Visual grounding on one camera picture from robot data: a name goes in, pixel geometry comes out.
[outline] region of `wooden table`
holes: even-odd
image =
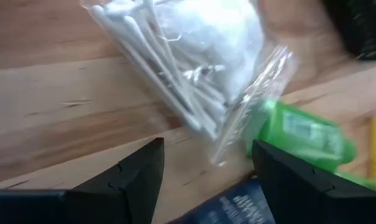
[[[283,101],[340,124],[359,146],[342,169],[366,175],[376,63],[344,53],[316,0],[259,8],[301,61]],[[77,1],[0,1],[0,188],[73,187],[163,136],[154,223],[164,223],[252,169],[240,153],[210,165],[201,139],[181,126]]]

